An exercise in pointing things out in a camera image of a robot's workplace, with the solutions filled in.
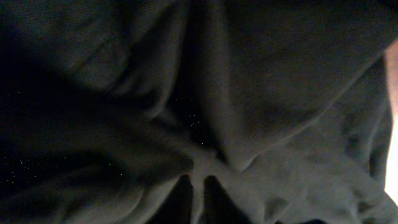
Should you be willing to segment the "black garment white logo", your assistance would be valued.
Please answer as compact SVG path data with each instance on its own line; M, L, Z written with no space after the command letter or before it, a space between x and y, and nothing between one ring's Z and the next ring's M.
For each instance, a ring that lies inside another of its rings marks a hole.
M396 1L2 1L1 222L396 223Z

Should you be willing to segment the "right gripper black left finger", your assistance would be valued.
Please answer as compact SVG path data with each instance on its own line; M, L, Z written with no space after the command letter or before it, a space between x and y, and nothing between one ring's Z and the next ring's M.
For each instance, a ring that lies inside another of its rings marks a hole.
M192 200L193 187L190 178L183 175L147 224L190 224Z

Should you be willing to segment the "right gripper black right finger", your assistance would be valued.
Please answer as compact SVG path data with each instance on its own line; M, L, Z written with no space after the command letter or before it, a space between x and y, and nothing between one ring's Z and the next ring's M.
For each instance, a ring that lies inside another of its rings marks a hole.
M211 175L204 181L206 224L250 224L249 219L229 198L218 179Z

